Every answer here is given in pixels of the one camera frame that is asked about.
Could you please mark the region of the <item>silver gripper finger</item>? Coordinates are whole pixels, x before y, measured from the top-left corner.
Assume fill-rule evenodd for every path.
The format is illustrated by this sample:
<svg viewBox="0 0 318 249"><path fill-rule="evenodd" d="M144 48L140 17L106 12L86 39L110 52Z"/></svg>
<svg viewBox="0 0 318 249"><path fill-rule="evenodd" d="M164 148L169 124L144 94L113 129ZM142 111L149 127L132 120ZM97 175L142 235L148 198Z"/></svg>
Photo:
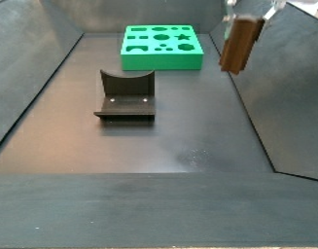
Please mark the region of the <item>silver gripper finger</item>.
<svg viewBox="0 0 318 249"><path fill-rule="evenodd" d="M235 6L237 4L237 0L224 0L224 3L225 3L225 15L224 15L224 21L228 22L230 21L235 16L236 16L236 13L235 13Z"/></svg>
<svg viewBox="0 0 318 249"><path fill-rule="evenodd" d="M272 8L264 15L265 20L271 20L275 15L285 8L288 0L272 0Z"/></svg>

